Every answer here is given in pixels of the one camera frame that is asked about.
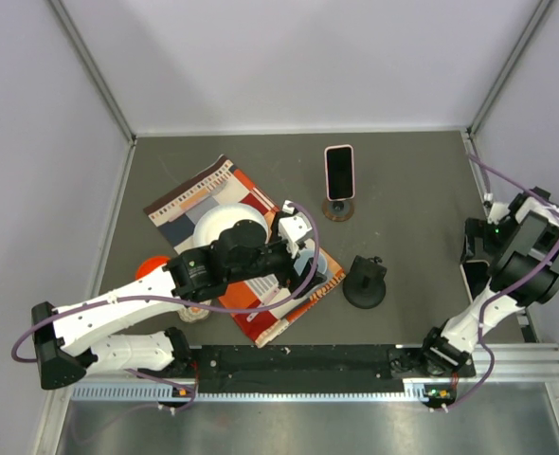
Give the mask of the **pink case smartphone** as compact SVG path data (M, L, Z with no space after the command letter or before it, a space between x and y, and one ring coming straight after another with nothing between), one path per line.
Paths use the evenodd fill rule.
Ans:
M326 195L330 201L355 196L354 154L352 145L334 145L324 150Z

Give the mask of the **black round base clamp stand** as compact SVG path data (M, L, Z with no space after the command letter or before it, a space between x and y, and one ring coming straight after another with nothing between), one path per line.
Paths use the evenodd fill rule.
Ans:
M365 258L357 255L343 281L342 292L345 299L358 309L375 308L387 293L387 271L379 256Z

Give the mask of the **grey phone stand wooden base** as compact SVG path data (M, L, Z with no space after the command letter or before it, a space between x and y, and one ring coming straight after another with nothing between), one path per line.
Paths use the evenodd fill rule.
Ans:
M345 222L354 213L354 203L352 199L331 201L325 199L322 203L322 211L326 218L333 222Z

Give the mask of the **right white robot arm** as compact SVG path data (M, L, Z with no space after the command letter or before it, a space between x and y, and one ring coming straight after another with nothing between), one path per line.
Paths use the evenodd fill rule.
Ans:
M479 341L506 317L559 290L559 206L539 187L493 203L485 219L464 224L460 270L471 304L434 327L418 352L432 376L457 373Z

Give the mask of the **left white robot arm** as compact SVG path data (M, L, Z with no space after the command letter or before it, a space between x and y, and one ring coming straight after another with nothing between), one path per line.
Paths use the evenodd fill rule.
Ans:
M314 280L316 258L298 275L295 263L316 228L300 215L280 217L270 229L240 220L213 235L210 243L180 253L145 277L81 303L31 310L35 362L47 391L72 385L92 373L131 370L185 373L192 354L176 328L145 336L124 330L179 308L205 308L228 287L269 275L293 297Z

